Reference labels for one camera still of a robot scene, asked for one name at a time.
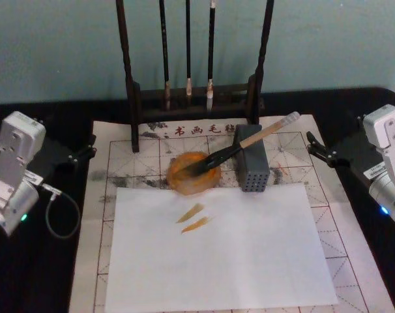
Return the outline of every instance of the wooden brush handle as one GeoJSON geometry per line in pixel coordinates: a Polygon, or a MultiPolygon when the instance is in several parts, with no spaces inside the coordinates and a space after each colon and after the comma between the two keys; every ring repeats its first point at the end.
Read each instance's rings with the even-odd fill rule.
{"type": "Polygon", "coordinates": [[[252,145],[255,142],[263,139],[264,137],[276,132],[277,130],[281,129],[282,127],[291,124],[292,122],[296,121],[300,117],[300,114],[297,112],[290,113],[288,116],[284,117],[283,119],[275,122],[274,124],[260,130],[258,133],[244,139],[239,143],[239,145],[244,149],[247,148],[249,145],[252,145]]]}

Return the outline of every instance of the white paper sheet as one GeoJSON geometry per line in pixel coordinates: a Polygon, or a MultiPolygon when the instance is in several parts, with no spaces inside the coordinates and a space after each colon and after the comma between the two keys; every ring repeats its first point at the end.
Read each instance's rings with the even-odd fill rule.
{"type": "Polygon", "coordinates": [[[191,198],[118,188],[107,313],[337,302],[302,184],[191,198]],[[197,202],[204,210],[176,224],[197,202]],[[208,224],[181,233],[204,216],[208,224]]]}

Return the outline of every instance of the calligraphy brush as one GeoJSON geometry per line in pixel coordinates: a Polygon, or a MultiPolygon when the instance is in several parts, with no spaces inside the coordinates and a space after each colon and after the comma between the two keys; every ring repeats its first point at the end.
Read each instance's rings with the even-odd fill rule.
{"type": "Polygon", "coordinates": [[[192,98],[192,75],[190,73],[190,0],[186,0],[186,54],[187,54],[187,86],[188,102],[192,98]]]}
{"type": "Polygon", "coordinates": [[[209,53],[208,53],[208,88],[207,88],[207,101],[206,109],[212,110],[213,103],[213,81],[212,81],[212,68],[213,68],[213,38],[215,30],[215,7],[216,0],[211,1],[211,9],[209,12],[209,53]]]}
{"type": "Polygon", "coordinates": [[[174,174],[175,178],[178,180],[188,179],[192,177],[197,177],[207,171],[221,165],[226,160],[231,158],[233,155],[236,155],[239,151],[247,148],[259,140],[262,140],[264,137],[272,134],[273,132],[281,129],[282,127],[291,124],[296,121],[300,117],[300,114],[297,112],[290,113],[283,119],[275,122],[274,124],[266,127],[256,134],[242,140],[241,142],[234,143],[230,147],[226,147],[222,150],[212,153],[207,156],[203,160],[197,161],[174,174]]]}
{"type": "Polygon", "coordinates": [[[170,81],[169,81],[169,57],[167,52],[166,12],[164,0],[160,0],[161,37],[163,40],[163,62],[164,62],[164,101],[166,110],[170,110],[170,81]]]}

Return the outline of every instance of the gray block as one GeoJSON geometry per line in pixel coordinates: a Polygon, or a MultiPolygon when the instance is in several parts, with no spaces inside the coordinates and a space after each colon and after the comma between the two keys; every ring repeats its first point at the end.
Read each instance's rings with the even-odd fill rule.
{"type": "MultiPolygon", "coordinates": [[[[240,142],[260,130],[261,125],[237,125],[234,143],[240,142]]],[[[243,149],[235,158],[241,190],[243,192],[263,192],[270,175],[263,140],[243,149]]]]}

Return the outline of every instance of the teal wall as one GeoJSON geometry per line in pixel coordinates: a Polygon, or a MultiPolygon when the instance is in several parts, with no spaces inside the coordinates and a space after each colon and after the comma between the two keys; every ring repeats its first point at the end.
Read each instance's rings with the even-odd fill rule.
{"type": "MultiPolygon", "coordinates": [[[[192,80],[206,85],[209,0],[192,3],[192,80]]],[[[126,0],[132,69],[163,88],[157,0],[126,0]]],[[[253,73],[265,0],[219,0],[214,83],[253,73]]],[[[166,0],[169,71],[186,81],[184,0],[166,0]]],[[[264,91],[380,85],[395,91],[395,0],[276,0],[264,91]]],[[[124,98],[113,0],[0,0],[0,103],[124,98]]]]}

